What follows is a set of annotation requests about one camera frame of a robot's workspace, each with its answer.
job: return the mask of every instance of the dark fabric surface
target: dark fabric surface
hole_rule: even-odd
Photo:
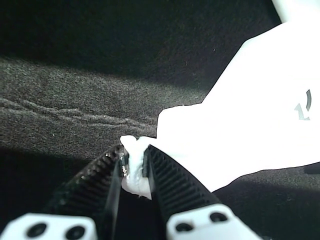
[[[121,135],[154,137],[162,109],[200,103],[245,40],[280,24],[270,0],[151,2],[0,3],[2,228]],[[216,194],[263,235],[320,236],[320,176],[303,167]],[[151,203],[122,197],[117,239],[153,239]]]

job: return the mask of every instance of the gray carpet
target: gray carpet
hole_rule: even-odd
[[[162,109],[200,103],[245,40],[280,24],[270,0],[0,4],[2,228],[121,135],[154,137]],[[320,176],[306,172],[262,171],[216,194],[262,235],[316,240]],[[153,239],[151,203],[121,194],[117,239]]]

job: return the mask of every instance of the screw hole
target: screw hole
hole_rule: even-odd
[[[65,234],[68,240],[78,240],[82,238],[85,234],[85,228],[83,226],[74,226],[68,230]]]
[[[227,221],[226,215],[220,213],[220,212],[214,212],[210,214],[210,219],[212,222],[217,223],[217,222],[224,222]]]
[[[178,232],[189,232],[191,231],[192,229],[194,229],[190,224],[188,223],[180,223],[178,224],[177,226],[175,226],[175,229],[178,231]]]
[[[28,232],[26,235],[29,238],[36,238],[43,234],[47,228],[47,225],[45,223],[38,223],[36,225],[33,225],[32,227],[29,228]]]

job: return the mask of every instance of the white object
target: white object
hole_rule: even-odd
[[[29,237],[29,230],[38,224],[45,224],[45,227],[33,231],[33,233],[38,233],[38,236]],[[0,240],[67,240],[68,231],[78,231],[78,234],[74,232],[73,234],[80,236],[81,229],[79,232],[79,227],[84,228],[83,235],[73,239],[98,240],[95,222],[89,217],[36,213],[27,213],[9,222],[3,230]]]
[[[212,221],[211,215],[226,217],[225,221]],[[181,224],[192,227],[189,231],[178,231]],[[229,207],[213,204],[172,215],[166,224],[168,240],[261,240],[245,225]]]
[[[320,161],[320,0],[273,2],[285,23],[247,40],[202,103],[163,110],[148,140],[211,192]],[[138,188],[142,175],[131,174],[129,192],[150,198]]]
[[[281,22],[318,21],[320,0],[272,0]]]

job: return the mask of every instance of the crumpled white plastic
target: crumpled white plastic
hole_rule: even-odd
[[[319,22],[287,22],[246,41],[202,103],[163,110],[156,138],[122,136],[130,154],[122,187],[151,198],[148,180],[142,177],[149,144],[211,192],[243,175],[319,162],[316,26]]]

